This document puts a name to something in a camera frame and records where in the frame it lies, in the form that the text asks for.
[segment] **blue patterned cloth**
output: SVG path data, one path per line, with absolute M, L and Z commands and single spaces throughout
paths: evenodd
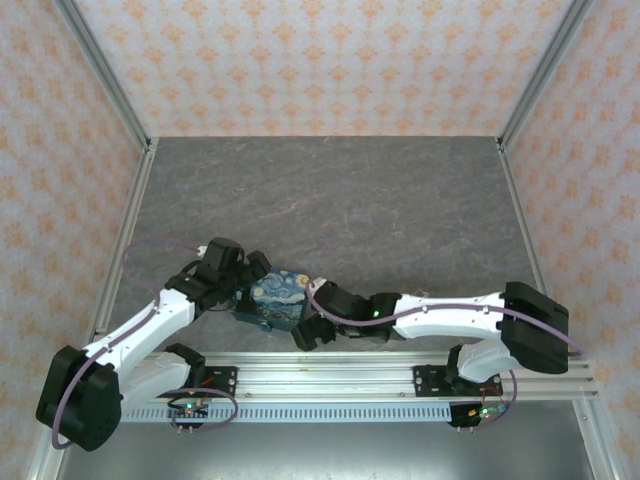
M 266 277 L 251 287 L 251 300 L 257 307 L 257 313 L 243 311 L 238 304 L 234 315 L 236 319 L 268 325 L 270 330 L 290 331 L 298 323 L 304 305 L 304 289 L 309 277 L 301 273 L 273 269 Z M 238 292 L 236 300 L 240 301 L 242 293 Z

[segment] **white robotic arm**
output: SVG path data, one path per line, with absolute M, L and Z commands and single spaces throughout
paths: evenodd
M 458 375 L 461 378 L 481 383 L 496 373 L 521 367 L 500 340 L 501 331 L 498 324 L 503 320 L 503 315 L 488 309 L 433 310 L 429 309 L 429 306 L 467 304 L 504 307 L 505 301 L 501 296 L 499 292 L 470 298 L 423 298 L 402 295 L 396 303 L 394 313 L 406 312 L 415 307 L 426 308 L 425 311 L 398 318 L 393 329 L 407 339 L 431 335 L 482 339 L 479 343 L 463 345 L 457 362 Z
M 229 301 L 271 269 L 261 252 L 250 253 L 246 260 L 240 245 L 215 238 L 202 260 L 169 279 L 157 304 L 147 305 L 82 350 L 67 346 L 56 353 L 36 418 L 54 430 L 59 427 L 56 435 L 91 451 L 111 436 L 123 411 L 167 391 L 200 385 L 204 357 L 197 352 L 176 344 L 156 359 L 145 357 L 170 335 Z
M 451 350 L 447 378 L 479 384 L 514 368 L 564 373 L 568 368 L 568 311 L 537 290 L 509 282 L 504 292 L 470 298 L 425 298 L 379 293 L 365 299 L 319 278 L 307 288 L 310 309 L 292 335 L 303 350 L 319 338 L 388 340 L 430 335 L 474 337 L 481 341 Z

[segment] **gray table surface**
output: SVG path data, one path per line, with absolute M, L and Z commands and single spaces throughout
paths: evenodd
M 352 291 L 472 296 L 533 273 L 492 138 L 163 138 L 134 240 L 206 245 L 215 236 L 260 249 L 279 268 L 323 276 Z M 133 271 L 157 287 L 192 258 L 142 247 Z M 109 329 L 149 302 L 121 283 Z M 201 351 L 286 352 L 229 313 L 207 313 L 174 335 Z M 432 337 L 375 345 L 338 341 L 322 351 L 443 350 Z

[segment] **wall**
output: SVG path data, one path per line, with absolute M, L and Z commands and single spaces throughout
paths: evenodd
M 640 471 L 639 138 L 640 4 L 596 0 L 508 156 L 629 478 Z
M 80 0 L 152 136 L 498 135 L 570 0 Z
M 51 0 L 0 9 L 0 477 L 22 479 L 53 354 L 80 344 L 138 148 Z

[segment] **metal extrusion rail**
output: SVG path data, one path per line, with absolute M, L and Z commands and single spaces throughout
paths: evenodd
M 296 421 L 297 415 L 306 415 L 306 410 L 318 415 L 318 409 L 329 412 L 322 414 L 325 415 L 323 421 L 326 415 L 334 415 L 333 421 L 353 421 L 356 415 L 364 415 L 358 418 L 368 421 L 412 421 L 416 408 L 444 408 L 445 411 L 436 413 L 428 410 L 432 413 L 421 417 L 421 421 L 443 421 L 449 418 L 448 402 L 475 400 L 472 397 L 416 398 L 412 367 L 446 364 L 446 352 L 206 353 L 205 356 L 208 365 L 238 367 L 236 399 L 241 410 L 257 412 L 255 416 L 247 414 L 241 418 L 247 422 Z M 526 369 L 515 373 L 518 401 L 598 398 L 591 370 L 585 361 L 571 361 L 569 371 L 563 375 L 544 375 Z M 513 391 L 511 379 L 503 376 L 502 381 L 504 396 L 509 398 Z M 163 409 L 165 402 L 148 402 L 122 421 L 164 423 L 167 421 Z M 220 412 L 229 408 L 228 401 L 214 400 L 210 405 L 210 417 L 217 418 Z M 355 413 L 338 416 L 345 408 L 351 408 Z

